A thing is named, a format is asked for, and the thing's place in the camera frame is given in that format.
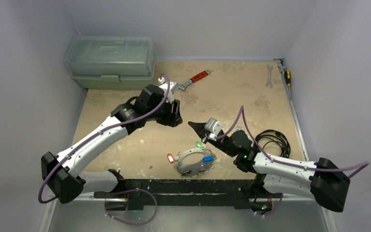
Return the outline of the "key with green tag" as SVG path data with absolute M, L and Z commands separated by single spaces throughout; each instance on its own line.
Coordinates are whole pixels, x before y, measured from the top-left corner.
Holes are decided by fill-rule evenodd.
M 200 141 L 196 142 L 196 146 L 202 150 L 206 149 L 206 145 Z

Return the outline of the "key with red tag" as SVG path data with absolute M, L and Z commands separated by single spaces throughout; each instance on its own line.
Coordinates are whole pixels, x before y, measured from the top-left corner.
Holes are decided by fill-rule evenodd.
M 175 162 L 175 158 L 172 156 L 172 154 L 167 154 L 167 159 L 170 163 Z

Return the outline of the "key with blue tag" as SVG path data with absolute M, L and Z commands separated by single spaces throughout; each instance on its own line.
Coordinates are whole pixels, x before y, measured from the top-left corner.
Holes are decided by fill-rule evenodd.
M 202 159 L 203 162 L 211 162 L 213 160 L 214 160 L 213 156 L 204 156 Z

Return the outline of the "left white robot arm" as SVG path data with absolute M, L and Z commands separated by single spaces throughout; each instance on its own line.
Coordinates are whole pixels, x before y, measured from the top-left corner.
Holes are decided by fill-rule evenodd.
M 41 157 L 43 184 L 38 201 L 51 202 L 42 196 L 46 186 L 54 193 L 54 199 L 61 203 L 69 203 L 85 192 L 104 191 L 114 198 L 122 196 L 124 179 L 117 171 L 91 173 L 84 172 L 84 168 L 111 145 L 144 127 L 148 121 L 172 128 L 180 125 L 183 122 L 180 101 L 173 97 L 177 89 L 175 82 L 148 85 L 138 96 L 118 105 L 97 128 L 76 144 L 57 154 L 45 153 Z

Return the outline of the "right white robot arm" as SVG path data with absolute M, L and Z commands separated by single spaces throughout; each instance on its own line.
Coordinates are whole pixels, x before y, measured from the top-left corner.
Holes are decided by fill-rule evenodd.
M 243 130 L 228 136 L 219 121 L 188 122 L 201 141 L 234 157 L 234 165 L 245 173 L 256 174 L 252 191 L 263 197 L 267 193 L 288 193 L 315 200 L 334 212 L 343 212 L 350 178 L 331 160 L 300 161 L 260 151 Z

